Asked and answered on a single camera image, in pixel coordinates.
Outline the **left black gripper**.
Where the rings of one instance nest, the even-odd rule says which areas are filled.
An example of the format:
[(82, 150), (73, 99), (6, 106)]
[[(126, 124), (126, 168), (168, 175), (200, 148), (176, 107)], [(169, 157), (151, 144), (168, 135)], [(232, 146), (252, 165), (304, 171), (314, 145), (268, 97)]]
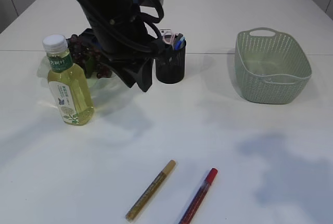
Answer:
[[(135, 83), (147, 92), (152, 85), (152, 58), (165, 50), (156, 25), (164, 18), (158, 0), (153, 7), (134, 4), (132, 0), (78, 0), (100, 48), (121, 62), (103, 62), (122, 82), (132, 88)], [(136, 60), (132, 67), (129, 60)]]

